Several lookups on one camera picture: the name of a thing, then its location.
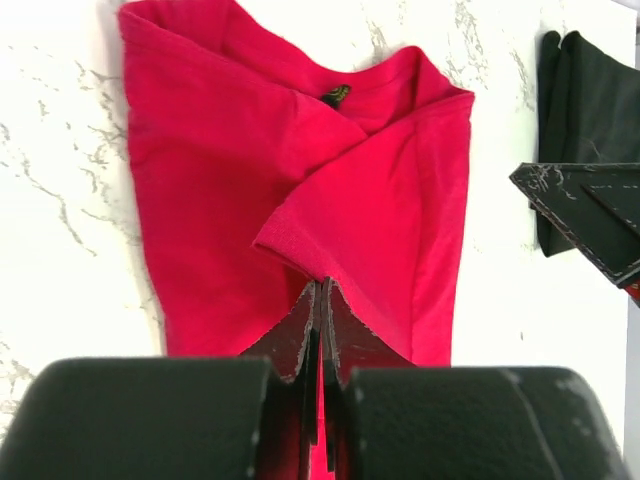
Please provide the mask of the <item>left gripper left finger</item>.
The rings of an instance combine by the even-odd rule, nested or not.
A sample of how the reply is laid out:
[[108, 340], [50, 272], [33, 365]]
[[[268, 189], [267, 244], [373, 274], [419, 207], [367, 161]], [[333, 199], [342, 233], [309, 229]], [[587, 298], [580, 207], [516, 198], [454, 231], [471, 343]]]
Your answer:
[[318, 442], [320, 284], [308, 283], [291, 311], [243, 353], [268, 360], [256, 479], [308, 479]]

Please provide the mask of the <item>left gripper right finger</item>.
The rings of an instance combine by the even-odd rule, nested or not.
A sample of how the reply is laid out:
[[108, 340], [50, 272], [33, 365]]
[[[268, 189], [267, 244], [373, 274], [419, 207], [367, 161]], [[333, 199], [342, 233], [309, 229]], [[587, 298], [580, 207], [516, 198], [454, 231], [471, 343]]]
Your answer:
[[355, 368], [412, 368], [353, 312], [338, 282], [324, 279], [320, 294], [327, 467], [337, 479], [349, 475], [344, 390]]

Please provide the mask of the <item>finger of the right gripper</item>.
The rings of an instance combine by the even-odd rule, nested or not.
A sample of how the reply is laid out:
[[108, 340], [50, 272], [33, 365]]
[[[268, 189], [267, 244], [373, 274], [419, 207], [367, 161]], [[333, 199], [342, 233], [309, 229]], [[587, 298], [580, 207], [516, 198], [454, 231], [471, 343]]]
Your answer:
[[639, 282], [637, 163], [523, 163], [510, 180], [616, 287]]

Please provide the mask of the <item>magenta red t shirt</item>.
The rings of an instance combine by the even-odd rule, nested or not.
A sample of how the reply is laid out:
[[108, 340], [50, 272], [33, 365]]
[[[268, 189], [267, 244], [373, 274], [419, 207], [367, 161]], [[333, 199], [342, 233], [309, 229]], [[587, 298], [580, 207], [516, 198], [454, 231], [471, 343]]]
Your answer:
[[135, 1], [118, 23], [168, 354], [239, 354], [331, 278], [402, 357], [449, 366], [473, 94], [415, 46], [327, 69], [234, 1]]

